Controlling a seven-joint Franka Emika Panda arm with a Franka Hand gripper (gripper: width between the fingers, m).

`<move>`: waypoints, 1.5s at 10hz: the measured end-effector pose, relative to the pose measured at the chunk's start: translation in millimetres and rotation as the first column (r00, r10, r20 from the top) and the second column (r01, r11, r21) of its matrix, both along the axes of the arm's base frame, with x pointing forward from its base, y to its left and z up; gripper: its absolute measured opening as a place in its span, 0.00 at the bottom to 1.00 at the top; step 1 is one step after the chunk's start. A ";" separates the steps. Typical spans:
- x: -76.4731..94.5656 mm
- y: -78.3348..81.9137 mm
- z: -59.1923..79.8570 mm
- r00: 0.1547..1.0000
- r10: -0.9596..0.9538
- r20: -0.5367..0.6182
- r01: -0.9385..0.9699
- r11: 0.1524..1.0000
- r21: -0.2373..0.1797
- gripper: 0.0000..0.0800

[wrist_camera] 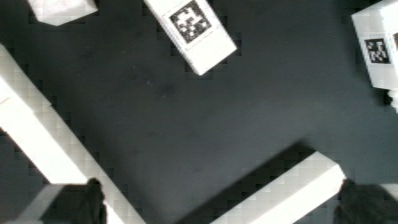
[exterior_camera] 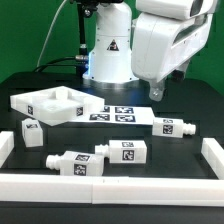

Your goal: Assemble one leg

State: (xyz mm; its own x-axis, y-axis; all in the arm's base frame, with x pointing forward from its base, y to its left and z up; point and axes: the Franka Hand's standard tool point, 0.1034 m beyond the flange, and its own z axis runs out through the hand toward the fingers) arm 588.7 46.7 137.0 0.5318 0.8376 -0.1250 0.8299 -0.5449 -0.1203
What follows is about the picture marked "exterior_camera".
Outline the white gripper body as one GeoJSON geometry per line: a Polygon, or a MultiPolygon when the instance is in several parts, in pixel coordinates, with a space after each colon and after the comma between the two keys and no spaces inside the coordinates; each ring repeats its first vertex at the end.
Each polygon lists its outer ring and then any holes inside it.
{"type": "Polygon", "coordinates": [[[141,13],[132,45],[134,75],[160,82],[205,46],[211,22],[211,14],[181,21],[141,13]]]}

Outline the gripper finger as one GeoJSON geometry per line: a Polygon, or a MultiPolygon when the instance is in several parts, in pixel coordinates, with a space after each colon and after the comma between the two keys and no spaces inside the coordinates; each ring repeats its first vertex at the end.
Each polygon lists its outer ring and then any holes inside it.
{"type": "Polygon", "coordinates": [[[162,80],[160,82],[156,82],[155,80],[151,80],[149,82],[150,91],[149,97],[153,101],[161,101],[165,91],[165,81],[162,80]]]}

